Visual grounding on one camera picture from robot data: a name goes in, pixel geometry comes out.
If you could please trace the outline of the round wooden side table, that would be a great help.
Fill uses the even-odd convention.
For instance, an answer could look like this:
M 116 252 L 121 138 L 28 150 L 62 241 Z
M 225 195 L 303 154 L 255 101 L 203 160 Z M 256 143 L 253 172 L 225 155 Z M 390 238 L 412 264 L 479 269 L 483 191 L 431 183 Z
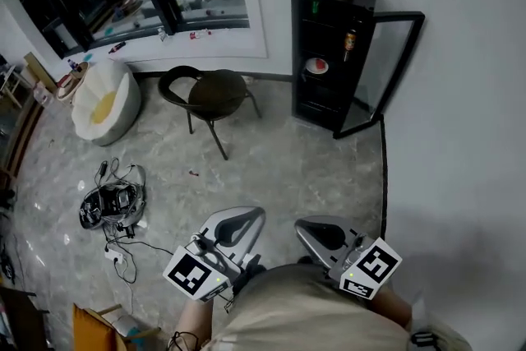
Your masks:
M 85 74 L 89 67 L 90 64 L 88 62 L 81 62 L 75 69 L 71 69 L 62 77 L 58 82 L 58 90 L 55 95 L 59 101 L 63 103 L 70 103 L 72 101 L 74 94 L 84 81 Z

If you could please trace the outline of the person's left forearm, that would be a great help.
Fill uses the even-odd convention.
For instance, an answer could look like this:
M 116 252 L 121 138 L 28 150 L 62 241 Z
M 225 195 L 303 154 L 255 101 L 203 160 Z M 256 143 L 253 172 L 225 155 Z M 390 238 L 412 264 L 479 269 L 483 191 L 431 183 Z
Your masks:
M 213 338 L 214 300 L 204 303 L 189 300 L 176 326 L 170 351 L 234 351 L 230 343 Z

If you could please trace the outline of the red and white bowl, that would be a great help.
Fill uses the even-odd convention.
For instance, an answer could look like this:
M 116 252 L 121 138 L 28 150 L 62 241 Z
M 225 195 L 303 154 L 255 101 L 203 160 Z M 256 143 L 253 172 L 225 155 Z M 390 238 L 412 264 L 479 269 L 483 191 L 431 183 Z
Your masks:
M 314 75 L 322 75 L 324 73 L 326 73 L 328 70 L 329 70 L 329 65 L 328 65 L 328 68 L 325 72 L 317 72 L 316 71 L 316 66 L 315 66 L 315 60 L 317 58 L 309 58 L 307 59 L 306 63 L 305 63 L 305 69 L 310 72 L 311 74 L 314 74 Z

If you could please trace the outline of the black round wicker chair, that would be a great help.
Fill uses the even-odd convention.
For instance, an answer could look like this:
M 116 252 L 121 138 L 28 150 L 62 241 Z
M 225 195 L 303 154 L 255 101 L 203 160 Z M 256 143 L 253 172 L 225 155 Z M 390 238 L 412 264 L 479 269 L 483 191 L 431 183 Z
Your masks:
M 194 80 L 187 99 L 183 99 L 171 89 L 175 81 L 185 78 Z M 256 116 L 262 117 L 256 98 L 247 88 L 242 75 L 232 70 L 201 71 L 190 66 L 177 66 L 159 78 L 157 87 L 165 100 L 186 111 L 188 130 L 191 134 L 194 132 L 193 118 L 206 124 L 225 160 L 228 156 L 217 136 L 215 123 L 234 114 L 245 99 L 251 100 Z

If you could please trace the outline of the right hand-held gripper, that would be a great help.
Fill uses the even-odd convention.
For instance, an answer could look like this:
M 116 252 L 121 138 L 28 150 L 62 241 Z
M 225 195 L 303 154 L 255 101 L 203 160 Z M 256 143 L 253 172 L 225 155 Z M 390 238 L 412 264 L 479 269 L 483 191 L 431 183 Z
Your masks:
M 338 289 L 366 300 L 376 296 L 402 262 L 383 239 L 358 234 L 344 217 L 307 216 L 298 219 L 294 228 L 313 260 L 326 268 L 334 264 L 328 276 Z M 338 259 L 343 247 L 347 248 Z

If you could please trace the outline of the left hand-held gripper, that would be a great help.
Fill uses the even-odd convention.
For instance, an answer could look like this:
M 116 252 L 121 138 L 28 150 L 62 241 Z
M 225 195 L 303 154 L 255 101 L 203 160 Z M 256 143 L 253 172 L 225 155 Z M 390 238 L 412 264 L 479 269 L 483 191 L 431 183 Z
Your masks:
M 173 254 L 163 277 L 194 301 L 208 302 L 233 287 L 261 256 L 250 251 L 265 224 L 259 206 L 214 212 Z

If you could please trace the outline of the person's right forearm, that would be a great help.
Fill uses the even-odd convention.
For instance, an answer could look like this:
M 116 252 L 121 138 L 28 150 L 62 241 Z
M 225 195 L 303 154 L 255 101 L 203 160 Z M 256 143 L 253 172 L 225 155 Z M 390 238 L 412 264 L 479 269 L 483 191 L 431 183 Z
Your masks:
M 367 308 L 405 329 L 411 324 L 412 307 L 387 286 L 381 287 Z

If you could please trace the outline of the white bean bag yellow centre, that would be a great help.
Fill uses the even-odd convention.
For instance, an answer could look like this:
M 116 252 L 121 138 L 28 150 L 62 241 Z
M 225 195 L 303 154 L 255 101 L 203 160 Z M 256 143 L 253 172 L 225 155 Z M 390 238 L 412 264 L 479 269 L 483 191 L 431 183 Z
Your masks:
M 73 96 L 76 134 L 98 146 L 111 145 L 131 128 L 141 108 L 141 91 L 129 66 L 103 59 L 91 66 Z

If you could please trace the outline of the black headset device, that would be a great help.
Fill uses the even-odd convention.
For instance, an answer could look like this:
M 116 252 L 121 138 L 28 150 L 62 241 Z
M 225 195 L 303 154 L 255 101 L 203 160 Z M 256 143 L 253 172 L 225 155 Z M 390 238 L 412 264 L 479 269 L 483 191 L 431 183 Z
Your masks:
M 139 222 L 145 208 L 145 187 L 132 182 L 112 182 L 96 187 L 79 209 L 83 229 L 104 224 L 125 229 Z

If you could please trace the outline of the large clear water bottle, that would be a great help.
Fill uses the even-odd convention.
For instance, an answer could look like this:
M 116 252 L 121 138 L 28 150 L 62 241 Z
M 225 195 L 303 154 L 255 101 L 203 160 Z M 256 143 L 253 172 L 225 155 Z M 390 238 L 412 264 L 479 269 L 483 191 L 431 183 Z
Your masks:
M 33 96 L 40 105 L 43 107 L 46 106 L 46 103 L 48 102 L 48 91 L 42 81 L 35 84 L 33 88 Z

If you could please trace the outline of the person in white shirt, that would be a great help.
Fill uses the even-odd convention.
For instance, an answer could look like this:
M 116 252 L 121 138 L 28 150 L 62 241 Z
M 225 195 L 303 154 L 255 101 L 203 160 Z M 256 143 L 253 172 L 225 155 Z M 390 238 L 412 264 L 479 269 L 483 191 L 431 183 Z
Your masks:
M 408 351 L 412 333 L 429 330 L 441 351 L 473 351 L 417 304 L 410 304 L 405 329 L 369 310 L 368 302 L 334 289 L 318 266 L 280 266 L 247 282 L 213 338 L 234 351 Z

